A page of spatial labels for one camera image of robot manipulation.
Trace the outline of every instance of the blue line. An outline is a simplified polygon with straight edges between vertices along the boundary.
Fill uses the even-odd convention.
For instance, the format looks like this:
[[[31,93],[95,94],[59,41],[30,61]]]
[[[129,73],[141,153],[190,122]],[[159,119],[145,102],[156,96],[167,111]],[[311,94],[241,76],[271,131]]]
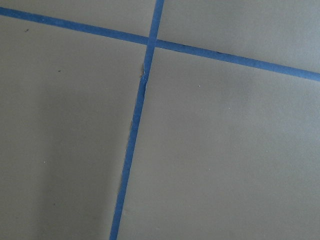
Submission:
[[[208,49],[183,45],[183,44],[159,40],[159,39],[156,41],[156,47],[161,49],[172,50],[180,53],[205,57],[209,59],[220,60],[228,63],[244,65],[244,66],[248,66],[256,69],[268,70],[268,71],[291,75],[291,76],[300,77],[304,79],[320,81],[320,73],[302,70],[302,69],[289,67],[289,66],[283,66],[275,63],[266,62],[266,61],[259,61],[259,60],[255,60],[255,59],[247,58],[243,56],[236,56],[236,55],[231,55],[227,53],[221,53],[218,51],[212,51]]]
[[[154,11],[153,11],[153,18],[152,18],[151,27],[150,27],[149,39],[148,39],[145,56],[144,56],[144,73],[140,79],[139,89],[138,89],[136,103],[134,107],[132,126],[130,130],[128,146],[125,153],[124,165],[122,169],[122,180],[121,180],[120,190],[116,200],[109,240],[116,240],[118,237],[120,220],[121,220],[122,210],[124,207],[125,196],[126,196],[128,180],[130,175],[130,168],[131,168],[132,159],[134,156],[136,139],[138,135],[138,128],[139,128],[141,113],[142,113],[142,109],[145,101],[146,86],[149,79],[152,59],[153,59],[153,55],[156,47],[156,41],[157,41],[157,35],[158,35],[163,5],[164,5],[164,0],[156,0]]]
[[[47,24],[51,26],[56,26],[65,29],[71,29],[75,31],[80,31],[84,33],[100,35],[104,37],[109,37],[113,39],[125,40],[137,44],[147,45],[148,38],[146,36],[140,36],[136,34],[126,33],[123,31],[112,30],[108,28],[92,26],[88,24],[82,24],[74,21],[63,20],[59,18],[54,18],[50,16],[43,16],[39,14],[33,14],[24,11],[18,11],[14,9],[0,7],[0,15],[7,16],[16,19],[27,20],[31,22],[36,22],[40,24]]]

